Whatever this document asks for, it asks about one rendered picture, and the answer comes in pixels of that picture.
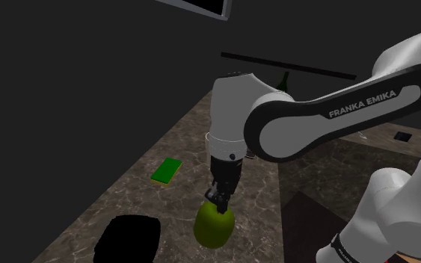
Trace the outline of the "green and yellow sponge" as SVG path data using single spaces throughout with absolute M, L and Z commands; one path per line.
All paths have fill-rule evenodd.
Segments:
M 150 181 L 162 186 L 168 186 L 182 166 L 182 161 L 166 158 L 151 175 Z

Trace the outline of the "black round object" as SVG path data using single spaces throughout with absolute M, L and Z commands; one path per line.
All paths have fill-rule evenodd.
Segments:
M 94 247 L 93 263 L 153 263 L 161 236 L 158 218 L 116 216 Z

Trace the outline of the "dark maroon robot stand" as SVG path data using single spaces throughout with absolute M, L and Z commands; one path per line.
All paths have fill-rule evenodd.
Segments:
M 284 263 L 316 263 L 316 253 L 347 224 L 298 191 L 281 209 Z

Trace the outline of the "dark green bottle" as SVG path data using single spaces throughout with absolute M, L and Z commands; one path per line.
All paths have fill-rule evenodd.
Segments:
M 288 78 L 289 78 L 289 72 L 285 72 L 283 74 L 282 80 L 276 86 L 276 89 L 279 90 L 279 91 L 282 91 L 282 92 L 286 93 L 287 90 L 288 90 L 288 86 L 287 86 Z

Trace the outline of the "grey framed window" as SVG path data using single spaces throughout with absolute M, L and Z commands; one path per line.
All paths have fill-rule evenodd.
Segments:
M 198 13 L 213 19 L 227 21 L 230 18 L 233 0 L 156 0 L 183 10 Z

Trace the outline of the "green round fruit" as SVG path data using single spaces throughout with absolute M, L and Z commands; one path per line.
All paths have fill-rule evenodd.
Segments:
M 215 204 L 204 202 L 195 218 L 194 236 L 203 247 L 218 249 L 226 244 L 233 233 L 234 226 L 235 217 L 230 208 L 221 214 Z

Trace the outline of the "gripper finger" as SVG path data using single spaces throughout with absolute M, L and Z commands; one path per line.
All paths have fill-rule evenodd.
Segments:
M 228 202 L 231 194 L 229 191 L 218 191 L 216 193 L 216 205 L 217 211 L 220 214 L 225 214 L 228 208 Z
M 208 199 L 208 201 L 218 203 L 218 195 L 218 183 L 213 181 L 212 186 L 205 192 L 204 196 Z

